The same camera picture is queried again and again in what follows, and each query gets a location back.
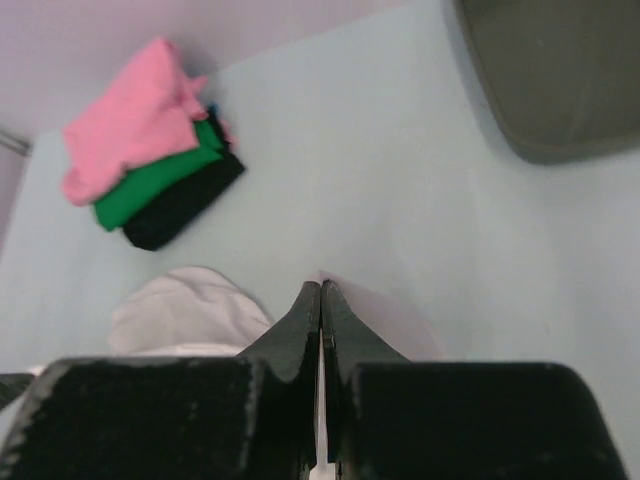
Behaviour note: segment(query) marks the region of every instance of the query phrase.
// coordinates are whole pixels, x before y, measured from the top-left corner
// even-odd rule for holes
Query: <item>wall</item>
[[[0,253],[24,164],[20,155],[0,147]]]
[[[58,128],[133,52],[166,35],[197,73],[367,16],[404,0],[22,0],[0,7],[0,125]]]

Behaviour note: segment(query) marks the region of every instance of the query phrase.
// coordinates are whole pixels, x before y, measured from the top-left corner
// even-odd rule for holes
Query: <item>stack of folded clothes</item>
[[[122,228],[136,247],[175,238],[245,170],[215,109],[196,98],[205,83],[184,74],[165,39],[139,52],[64,130],[69,201],[92,204],[105,230]]]

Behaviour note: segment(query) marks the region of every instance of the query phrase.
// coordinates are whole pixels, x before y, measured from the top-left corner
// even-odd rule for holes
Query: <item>black fabric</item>
[[[173,240],[245,171],[230,152],[174,183],[122,228],[136,247],[155,251]]]
[[[0,477],[246,478],[263,376],[235,358],[63,360],[27,393]]]
[[[343,480],[627,479],[589,388],[561,365],[364,364],[346,388],[338,461],[373,474]]]

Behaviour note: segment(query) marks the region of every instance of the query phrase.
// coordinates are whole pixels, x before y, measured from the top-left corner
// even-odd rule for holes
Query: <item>white cloth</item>
[[[238,287],[201,267],[178,268],[151,280],[116,309],[112,321],[109,344],[118,355],[158,349],[179,354],[175,349],[182,344],[199,344],[193,355],[235,355],[271,326]]]

